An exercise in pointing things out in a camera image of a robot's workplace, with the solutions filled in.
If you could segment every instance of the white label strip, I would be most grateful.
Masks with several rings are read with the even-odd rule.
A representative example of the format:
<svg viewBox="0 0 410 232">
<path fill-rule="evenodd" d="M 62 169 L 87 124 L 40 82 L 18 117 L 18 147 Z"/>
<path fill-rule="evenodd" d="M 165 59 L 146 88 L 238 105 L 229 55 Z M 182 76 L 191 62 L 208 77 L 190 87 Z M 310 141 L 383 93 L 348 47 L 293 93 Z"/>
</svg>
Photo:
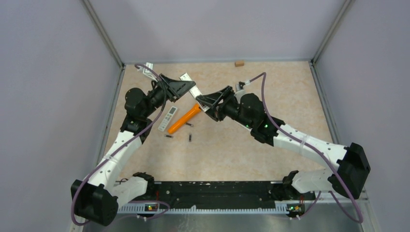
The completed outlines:
<svg viewBox="0 0 410 232">
<path fill-rule="evenodd" d="M 128 203 L 118 210 L 119 214 L 156 214 L 164 211 L 145 211 L 144 203 Z M 197 209 L 194 205 L 190 209 L 170 209 L 166 214 L 288 214 L 287 205 L 276 203 L 274 209 Z"/>
<path fill-rule="evenodd" d="M 154 70 L 154 64 L 153 63 L 149 63 L 147 62 L 145 64 L 147 67 L 149 67 L 150 69 Z M 151 73 L 150 70 L 146 69 L 146 68 L 142 68 L 142 73 L 148 77 L 149 79 L 153 80 L 153 81 L 157 81 L 157 79 L 154 77 L 154 75 Z"/>
<path fill-rule="evenodd" d="M 179 79 L 181 81 L 192 81 L 191 77 L 188 75 L 188 73 L 184 73 L 182 76 L 179 77 Z M 196 97 L 198 97 L 199 95 L 202 95 L 202 93 L 199 91 L 197 86 L 194 86 L 190 89 L 190 93 L 193 96 L 193 98 L 195 99 Z M 208 106 L 202 105 L 198 102 L 198 104 L 200 105 L 202 111 L 206 112 L 207 110 L 209 110 Z"/>
</svg>

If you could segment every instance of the wire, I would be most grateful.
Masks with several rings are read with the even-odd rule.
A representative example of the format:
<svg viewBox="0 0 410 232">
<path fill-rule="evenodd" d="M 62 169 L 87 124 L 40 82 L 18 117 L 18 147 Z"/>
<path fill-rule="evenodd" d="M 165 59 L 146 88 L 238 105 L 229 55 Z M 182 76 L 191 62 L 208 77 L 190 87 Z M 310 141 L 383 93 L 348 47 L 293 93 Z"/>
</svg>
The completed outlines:
<svg viewBox="0 0 410 232">
<path fill-rule="evenodd" d="M 316 205 L 316 203 L 318 202 L 320 195 L 321 195 L 321 191 L 318 192 L 318 196 L 316 197 L 315 201 L 308 207 L 308 209 L 299 216 L 299 219 L 305 217 L 305 215 L 313 208 L 314 205 Z M 285 219 L 285 220 L 292 220 L 292 217 L 275 217 L 275 218 L 279 218 L 279 219 Z"/>
<path fill-rule="evenodd" d="M 156 219 L 156 218 L 162 216 L 162 215 L 165 214 L 168 210 L 171 209 L 171 207 L 170 207 L 170 205 L 169 205 L 168 203 L 166 203 L 166 202 L 161 202 L 161 201 L 130 201 L 129 203 L 156 203 L 156 204 L 163 204 L 163 205 L 165 205 L 165 206 L 167 207 L 167 209 L 165 209 L 164 211 L 160 212 L 159 214 L 155 214 L 155 215 L 152 216 L 152 217 L 147 217 L 146 220 Z M 111 226 L 113 226 L 113 225 L 116 224 L 117 222 L 119 222 L 119 221 L 121 221 L 121 220 L 123 220 L 123 219 L 126 219 L 126 218 L 131 218 L 131 217 L 133 217 L 133 218 L 141 218 L 141 219 L 144 218 L 144 217 L 138 217 L 138 215 L 134 215 L 134 214 L 132 214 L 132 215 L 125 215 L 125 216 L 120 217 L 120 218 L 118 218 L 117 220 L 113 221 L 110 225 L 106 226 L 102 232 L 107 231 Z"/>
<path fill-rule="evenodd" d="M 115 150 L 110 157 L 114 157 L 121 149 L 123 149 L 124 147 L 126 147 L 129 143 L 131 143 L 132 141 L 134 141 L 136 138 L 138 138 L 139 136 L 141 136 L 143 133 L 145 133 L 149 128 L 152 127 L 152 125 L 154 125 L 154 123 L 158 120 L 158 118 L 160 118 L 162 112 L 164 111 L 165 108 L 165 104 L 166 104 L 166 90 L 163 87 L 162 81 L 163 79 L 156 73 L 154 72 L 152 69 L 150 69 L 149 67 L 147 67 L 144 64 L 140 64 L 137 63 L 135 64 L 135 67 L 138 68 L 138 66 L 144 67 L 147 70 L 149 70 L 152 74 L 154 74 L 154 76 L 157 78 L 158 80 L 158 85 L 160 85 L 160 87 L 162 88 L 162 90 L 164 91 L 164 102 L 162 104 L 161 110 L 160 112 L 157 114 L 157 116 L 155 117 L 155 119 L 147 126 L 145 127 L 142 131 L 140 131 L 136 136 L 132 137 L 130 140 L 126 141 L 123 145 L 121 145 L 117 150 Z M 87 223 L 89 223 L 89 221 L 85 221 L 83 223 L 78 222 L 75 219 L 75 214 L 74 214 L 74 208 L 75 208 L 75 203 L 77 201 L 78 195 L 80 194 L 81 189 L 84 187 L 84 185 L 88 182 L 88 180 L 91 178 L 92 175 L 94 175 L 94 173 L 99 170 L 101 167 L 103 167 L 109 160 L 105 159 L 104 161 L 102 161 L 99 165 L 97 165 L 97 167 L 95 167 L 87 176 L 86 178 L 84 178 L 83 182 L 81 182 L 80 186 L 78 187 L 77 191 L 75 192 L 74 196 L 73 196 L 73 201 L 71 202 L 71 221 L 73 221 L 73 223 L 77 226 L 84 226 Z"/>
<path fill-rule="evenodd" d="M 152 89 L 155 89 L 156 86 L 157 86 L 157 82 L 156 81 L 151 81 Z"/>
<path fill-rule="evenodd" d="M 303 196 L 303 194 L 301 194 L 299 204 L 302 205 L 304 202 L 305 202 L 305 197 Z"/>
<path fill-rule="evenodd" d="M 160 199 L 160 192 L 157 190 L 157 192 L 155 193 L 157 195 L 157 201 Z M 155 208 L 157 209 L 160 206 L 160 204 L 156 204 Z"/>
<path fill-rule="evenodd" d="M 258 79 L 259 77 L 263 76 L 262 78 L 262 87 L 261 87 L 261 92 L 262 92 L 262 103 L 264 105 L 266 114 L 268 116 L 269 121 L 272 122 L 272 124 L 283 134 L 285 134 L 286 136 L 294 139 L 295 141 L 302 143 L 302 140 L 294 137 L 293 135 L 287 133 L 284 129 L 280 128 L 280 126 L 273 120 L 273 118 L 271 117 L 268 108 L 266 106 L 266 100 L 265 100 L 265 92 L 264 92 L 264 88 L 265 88 L 265 80 L 266 80 L 266 73 L 263 72 L 261 74 L 259 74 L 258 76 L 252 78 L 250 81 L 254 81 L 256 79 Z M 343 189 L 345 190 L 345 192 L 347 193 L 349 199 L 351 200 L 351 203 L 353 204 L 357 215 L 359 216 L 359 219 L 354 219 L 351 215 L 349 215 L 347 213 L 347 211 L 341 206 L 340 203 L 338 203 L 338 200 L 336 199 L 336 197 L 333 195 L 333 193 L 331 193 L 331 195 L 333 196 L 333 198 L 336 200 L 336 203 L 338 203 L 339 207 L 341 208 L 341 210 L 353 221 L 357 222 L 357 223 L 362 223 L 363 222 L 363 215 L 362 212 L 360 211 L 359 205 L 357 204 L 356 200 L 353 198 L 353 195 L 351 194 L 351 192 L 349 191 L 349 188 L 347 187 L 347 185 L 345 184 L 345 182 L 343 181 L 342 177 L 340 177 L 340 175 L 337 173 L 337 170 L 333 167 L 333 165 L 331 164 L 331 162 L 324 156 L 324 154 L 317 148 L 315 148 L 314 146 L 312 146 L 309 143 L 305 143 L 305 146 L 309 147 L 310 149 L 312 149 L 313 151 L 315 151 L 316 153 L 318 153 L 318 155 L 326 162 L 326 164 L 329 166 L 330 170 L 332 170 L 333 174 L 335 174 L 336 178 L 338 179 L 338 181 L 340 182 L 340 185 L 343 187 Z"/>
<path fill-rule="evenodd" d="M 119 183 L 119 185 L 120 185 L 122 182 L 127 182 L 127 181 L 128 181 L 127 178 L 122 178 L 121 180 L 116 180 L 116 182 Z"/>
</svg>

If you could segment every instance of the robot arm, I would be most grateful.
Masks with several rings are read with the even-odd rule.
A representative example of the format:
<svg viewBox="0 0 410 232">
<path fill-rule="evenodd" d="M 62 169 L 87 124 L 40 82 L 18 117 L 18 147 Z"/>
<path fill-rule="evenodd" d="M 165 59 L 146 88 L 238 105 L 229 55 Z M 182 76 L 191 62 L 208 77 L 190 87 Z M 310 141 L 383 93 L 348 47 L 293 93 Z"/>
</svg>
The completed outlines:
<svg viewBox="0 0 410 232">
<path fill-rule="evenodd" d="M 162 81 L 152 82 L 153 89 L 147 95 L 139 88 L 132 88 L 126 93 L 127 115 L 113 146 L 86 183 L 75 180 L 71 186 L 76 215 L 106 226 L 115 218 L 119 207 L 145 194 L 148 183 L 143 176 L 133 176 L 116 187 L 115 180 L 131 155 L 148 137 L 150 129 L 143 130 L 152 121 L 147 117 L 166 100 L 175 102 L 195 86 L 193 81 L 172 80 L 162 74 L 160 77 Z"/>
<path fill-rule="evenodd" d="M 353 197 L 355 199 L 359 198 L 370 172 L 366 155 L 360 145 L 352 143 L 350 147 L 346 147 L 325 142 L 302 133 L 284 121 L 272 117 L 281 129 L 302 142 L 295 141 L 272 124 L 264 110 L 263 103 L 255 94 L 245 94 L 243 83 L 237 85 L 236 90 L 235 94 L 232 87 L 227 86 L 218 92 L 197 96 L 196 100 L 201 105 L 209 107 L 206 114 L 213 120 L 222 121 L 228 116 L 250 131 L 255 140 L 294 151 L 326 168 L 312 172 L 291 172 L 283 178 L 283 185 L 280 185 L 282 191 L 277 191 L 279 192 L 277 200 L 289 197 L 297 199 L 300 194 L 309 191 L 330 190 L 348 197 L 325 161 L 314 150 L 305 146 L 305 143 L 313 145 L 323 153 L 325 158 L 337 170 Z"/>
</svg>

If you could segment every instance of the white enclosure wall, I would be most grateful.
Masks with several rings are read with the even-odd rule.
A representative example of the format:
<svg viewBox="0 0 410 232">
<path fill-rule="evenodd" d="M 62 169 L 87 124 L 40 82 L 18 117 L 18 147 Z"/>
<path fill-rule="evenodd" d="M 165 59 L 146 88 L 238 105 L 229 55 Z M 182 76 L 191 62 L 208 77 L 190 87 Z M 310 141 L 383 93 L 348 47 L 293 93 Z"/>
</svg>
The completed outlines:
<svg viewBox="0 0 410 232">
<path fill-rule="evenodd" d="M 0 22 L 1 231 L 67 231 L 119 66 L 78 0 L 3 0 Z"/>
<path fill-rule="evenodd" d="M 310 60 L 343 0 L 91 0 L 125 63 Z"/>
<path fill-rule="evenodd" d="M 341 142 L 365 147 L 382 231 L 408 230 L 410 2 L 358 0 L 318 63 Z"/>
</svg>

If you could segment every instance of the purple cable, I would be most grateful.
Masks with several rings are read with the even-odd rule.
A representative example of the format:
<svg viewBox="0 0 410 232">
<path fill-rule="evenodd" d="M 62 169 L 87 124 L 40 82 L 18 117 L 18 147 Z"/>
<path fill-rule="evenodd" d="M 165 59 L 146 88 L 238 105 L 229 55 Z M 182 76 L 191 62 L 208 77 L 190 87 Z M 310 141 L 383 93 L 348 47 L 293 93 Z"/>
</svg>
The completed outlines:
<svg viewBox="0 0 410 232">
<path fill-rule="evenodd" d="M 141 66 L 144 67 L 146 69 L 148 69 L 152 74 L 155 75 L 155 77 L 157 78 L 158 81 L 162 81 L 163 79 L 156 73 L 154 72 L 152 69 L 150 69 L 149 67 L 145 66 L 144 64 L 135 64 L 135 67 L 137 66 Z M 152 125 L 154 125 L 154 123 L 158 120 L 158 118 L 160 118 L 163 109 L 164 109 L 165 105 L 162 106 L 161 111 L 158 113 L 158 115 L 155 117 L 155 119 L 147 126 L 145 127 L 141 132 L 139 132 L 136 136 L 132 137 L 130 140 L 126 141 L 123 145 L 121 145 L 117 150 L 115 150 L 110 156 L 114 157 L 121 149 L 123 149 L 124 147 L 126 147 L 129 143 L 131 143 L 132 141 L 134 141 L 136 138 L 138 138 L 139 136 L 141 136 L 143 133 L 145 133 L 149 128 L 152 127 Z M 80 194 L 81 189 L 83 188 L 83 186 L 88 182 L 88 180 L 90 179 L 90 177 L 97 171 L 99 170 L 101 167 L 103 167 L 106 163 L 108 162 L 108 159 L 104 160 L 103 162 L 101 162 L 96 168 L 94 168 L 87 176 L 86 178 L 84 178 L 83 182 L 81 182 L 80 186 L 78 187 L 77 191 L 74 194 L 73 197 L 73 201 L 71 202 L 71 221 L 73 221 L 73 223 L 77 226 L 84 226 L 87 223 L 89 223 L 89 221 L 85 221 L 83 223 L 78 222 L 75 219 L 74 216 L 74 207 L 75 207 L 75 202 L 77 201 L 78 195 Z"/>
<path fill-rule="evenodd" d="M 357 219 L 355 219 L 354 217 L 352 217 L 352 216 L 347 212 L 347 210 L 342 206 L 342 204 L 339 202 L 339 200 L 336 198 L 335 194 L 334 194 L 332 191 L 329 191 L 329 192 L 330 192 L 330 195 L 332 195 L 333 199 L 336 201 L 336 203 L 337 203 L 337 205 L 339 206 L 339 208 L 345 213 L 345 215 L 346 215 L 348 218 L 350 218 L 352 221 L 357 222 L 357 223 L 362 223 L 362 222 L 363 222 L 363 220 L 360 221 L 360 218 L 359 218 L 359 220 L 357 220 Z"/>
<path fill-rule="evenodd" d="M 170 207 L 170 205 L 169 205 L 168 203 L 166 203 L 166 202 L 161 202 L 161 201 L 130 201 L 129 203 L 157 203 L 157 204 L 163 204 L 163 205 L 165 205 L 165 206 L 168 207 L 166 210 L 160 212 L 159 214 L 155 214 L 155 215 L 152 216 L 152 217 L 147 217 L 146 220 L 156 219 L 156 218 L 162 216 L 162 215 L 165 214 L 168 210 L 171 209 L 171 207 Z M 107 231 L 107 230 L 108 230 L 111 226 L 113 226 L 115 223 L 117 223 L 117 222 L 119 222 L 119 221 L 121 221 L 121 220 L 123 220 L 123 219 L 125 219 L 125 218 L 131 218 L 131 217 L 136 218 L 137 215 L 132 214 L 132 215 L 125 215 L 125 216 L 123 216 L 123 217 L 120 217 L 120 218 L 118 218 L 117 220 L 113 221 L 110 225 L 108 225 L 107 227 L 105 227 L 102 232 Z"/>
<path fill-rule="evenodd" d="M 262 78 L 262 103 L 264 105 L 266 114 L 268 115 L 268 119 L 269 121 L 272 122 L 272 124 L 283 134 L 285 134 L 286 136 L 294 139 L 295 141 L 302 143 L 302 140 L 294 137 L 293 135 L 287 133 L 284 129 L 280 128 L 279 125 L 273 120 L 273 118 L 271 117 L 268 108 L 266 106 L 266 101 L 265 101 L 265 92 L 264 92 L 264 87 L 265 87 L 265 80 L 266 80 L 266 73 L 263 72 L 260 75 L 256 76 L 255 78 L 252 78 L 251 81 L 254 81 L 256 79 L 258 79 L 259 77 L 263 76 Z M 356 220 L 354 219 L 351 215 L 349 215 L 347 213 L 347 211 L 342 207 L 342 205 L 340 203 L 338 203 L 338 200 L 336 199 L 335 195 L 333 193 L 332 196 L 335 199 L 336 203 L 338 203 L 339 207 L 342 209 L 342 211 L 353 221 L 357 222 L 357 223 L 362 223 L 363 222 L 363 215 L 362 212 L 360 211 L 359 205 L 357 204 L 357 202 L 354 200 L 353 195 L 351 194 L 351 192 L 349 191 L 348 187 L 346 186 L 345 182 L 342 180 L 342 178 L 340 177 L 340 175 L 337 173 L 337 170 L 333 167 L 333 165 L 330 163 L 330 161 L 324 156 L 324 154 L 319 151 L 317 148 L 315 148 L 314 146 L 312 146 L 309 143 L 305 143 L 305 146 L 309 147 L 310 149 L 312 149 L 313 151 L 315 151 L 316 153 L 318 153 L 318 155 L 326 162 L 326 164 L 329 166 L 330 170 L 332 170 L 333 174 L 335 174 L 336 178 L 338 179 L 338 181 L 340 182 L 341 186 L 343 187 L 343 189 L 346 191 L 349 199 L 351 200 L 351 203 L 353 204 L 354 208 L 356 209 L 357 215 L 359 216 L 359 219 Z"/>
</svg>

